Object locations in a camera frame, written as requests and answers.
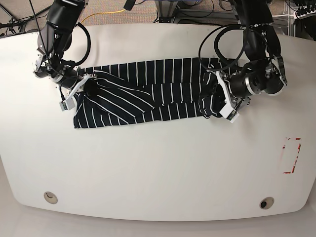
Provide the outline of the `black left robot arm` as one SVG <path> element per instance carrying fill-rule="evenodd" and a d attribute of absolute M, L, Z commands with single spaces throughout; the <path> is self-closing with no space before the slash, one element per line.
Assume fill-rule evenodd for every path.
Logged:
<path fill-rule="evenodd" d="M 243 31 L 244 52 L 249 60 L 239 74 L 231 76 L 230 89 L 235 97 L 265 92 L 275 96 L 287 86 L 281 45 L 272 26 L 273 17 L 266 0 L 232 0 L 230 4 Z"/>

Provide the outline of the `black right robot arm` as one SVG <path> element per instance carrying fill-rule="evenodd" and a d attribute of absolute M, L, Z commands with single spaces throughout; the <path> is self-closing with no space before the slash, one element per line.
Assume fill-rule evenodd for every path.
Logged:
<path fill-rule="evenodd" d="M 38 59 L 34 63 L 34 74 L 38 78 L 50 77 L 60 87 L 70 89 L 80 80 L 75 67 L 80 66 L 89 56 L 91 37 L 79 18 L 88 5 L 87 0 L 55 0 L 49 9 L 46 24 L 39 30 Z M 72 43 L 74 28 L 80 27 L 87 37 L 87 50 L 78 61 L 64 60 L 63 55 Z"/>

